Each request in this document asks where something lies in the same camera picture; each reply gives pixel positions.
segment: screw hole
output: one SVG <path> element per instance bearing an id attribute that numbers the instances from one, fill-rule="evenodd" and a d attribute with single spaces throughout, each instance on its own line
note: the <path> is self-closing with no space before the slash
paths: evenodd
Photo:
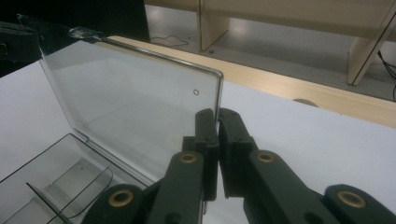
<path id="1" fill-rule="evenodd" d="M 275 160 L 274 156 L 267 152 L 260 153 L 257 158 L 259 159 L 259 161 L 264 161 L 264 162 L 272 162 Z"/>
<path id="2" fill-rule="evenodd" d="M 316 214 L 307 212 L 304 214 L 304 219 L 309 224 L 323 224 L 323 220 Z"/>
<path id="3" fill-rule="evenodd" d="M 195 162 L 197 161 L 197 157 L 195 155 L 192 154 L 183 154 L 180 157 L 180 160 L 184 163 L 191 163 L 191 162 Z"/>
<path id="4" fill-rule="evenodd" d="M 123 207 L 134 199 L 134 194 L 128 189 L 121 189 L 114 192 L 108 198 L 108 203 L 113 207 Z"/>
<path id="5" fill-rule="evenodd" d="M 343 203 L 346 203 L 349 206 L 356 208 L 363 208 L 366 206 L 366 201 L 354 192 L 343 190 L 338 192 L 337 196 Z"/>

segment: brass insert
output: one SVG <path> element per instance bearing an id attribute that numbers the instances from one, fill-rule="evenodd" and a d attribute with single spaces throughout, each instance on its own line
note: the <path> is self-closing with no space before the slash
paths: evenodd
<path id="1" fill-rule="evenodd" d="M 113 207 L 123 207 L 134 199 L 134 194 L 129 189 L 120 189 L 111 194 L 108 203 Z"/>
<path id="2" fill-rule="evenodd" d="M 262 152 L 257 155 L 257 159 L 263 162 L 272 162 L 275 160 L 274 156 L 268 152 Z"/>
<path id="3" fill-rule="evenodd" d="M 191 163 L 197 161 L 197 157 L 193 154 L 183 154 L 181 155 L 180 160 L 185 163 Z"/>
<path id="4" fill-rule="evenodd" d="M 366 206 L 366 201 L 356 193 L 350 191 L 340 191 L 337 193 L 338 198 L 349 206 L 356 207 L 356 208 L 363 208 Z"/>

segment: white desk surface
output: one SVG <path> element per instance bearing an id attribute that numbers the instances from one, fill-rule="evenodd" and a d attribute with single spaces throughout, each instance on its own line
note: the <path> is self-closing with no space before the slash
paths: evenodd
<path id="1" fill-rule="evenodd" d="M 396 129 L 229 81 L 221 106 L 237 111 L 259 148 L 279 154 L 309 188 L 352 185 L 396 213 Z M 70 132 L 39 63 L 0 78 L 0 179 Z M 213 204 L 227 203 L 222 195 Z M 238 206 L 240 218 L 224 223 L 246 222 Z M 204 223 L 221 221 L 205 216 Z"/>

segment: black mount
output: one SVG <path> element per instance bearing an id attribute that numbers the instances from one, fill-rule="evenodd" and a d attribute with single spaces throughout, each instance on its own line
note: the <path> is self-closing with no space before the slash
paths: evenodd
<path id="1" fill-rule="evenodd" d="M 219 136 L 213 111 L 198 112 L 195 136 L 183 138 L 162 180 L 144 190 L 106 190 L 82 223 L 202 223 L 204 202 L 216 199 L 218 161 L 226 197 L 244 198 L 250 224 L 396 223 L 394 214 L 360 189 L 335 185 L 324 196 L 309 189 L 278 155 L 259 150 L 239 114 L 224 108 Z"/>

